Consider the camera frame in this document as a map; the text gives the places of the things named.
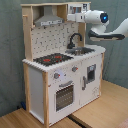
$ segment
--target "wooden table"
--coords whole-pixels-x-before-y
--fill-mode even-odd
[[[71,115],[87,128],[115,128],[128,118],[128,89],[103,80],[101,90],[100,98]]]
[[[0,118],[0,128],[44,128],[32,115],[19,109]],[[64,118],[50,128],[81,128],[69,118]]]

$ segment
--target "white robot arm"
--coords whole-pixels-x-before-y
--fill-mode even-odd
[[[109,33],[105,33],[106,27],[109,24],[106,12],[89,10],[87,12],[75,13],[75,20],[76,22],[93,24],[88,33],[92,41],[122,40],[128,37],[128,18],[125,19],[116,30]]]

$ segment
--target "countertop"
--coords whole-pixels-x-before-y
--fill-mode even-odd
[[[71,60],[68,60],[68,61],[65,61],[65,62],[62,62],[62,63],[54,64],[54,65],[51,65],[49,67],[43,66],[43,65],[38,64],[36,62],[31,62],[31,61],[29,61],[27,59],[24,59],[23,62],[24,63],[27,63],[28,65],[31,65],[31,66],[33,66],[35,68],[38,68],[39,70],[48,72],[50,70],[53,70],[53,69],[56,69],[56,68],[65,66],[65,65],[67,65],[69,63],[72,64],[72,63],[75,63],[75,62],[78,62],[78,61],[82,61],[83,59],[87,59],[87,58],[90,58],[90,57],[93,57],[93,56],[96,56],[96,55],[99,55],[99,54],[105,52],[105,48],[103,48],[101,46],[97,46],[97,45],[86,45],[85,47],[86,48],[90,48],[90,49],[94,49],[95,51],[94,52],[87,53],[87,54],[85,54],[83,56],[74,56],[74,55],[71,55],[71,54],[67,54],[67,53],[65,53],[65,50],[64,51],[59,51],[57,53],[61,53],[61,54],[67,55],[67,56],[71,56],[74,59],[71,59]]]

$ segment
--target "wooden toy kitchen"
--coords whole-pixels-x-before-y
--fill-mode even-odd
[[[85,45],[86,23],[70,21],[90,2],[21,6],[26,108],[48,128],[101,95],[105,49]]]

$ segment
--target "door handle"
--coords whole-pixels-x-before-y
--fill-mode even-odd
[[[84,87],[82,87],[82,90],[85,90],[85,88],[86,88],[86,78],[85,78],[85,76],[83,76],[83,80],[84,80]]]
[[[70,85],[72,82],[73,82],[73,81],[71,80],[71,81],[69,81],[69,82],[66,83],[66,84],[61,84],[61,85],[59,85],[59,87],[66,87],[66,86]]]

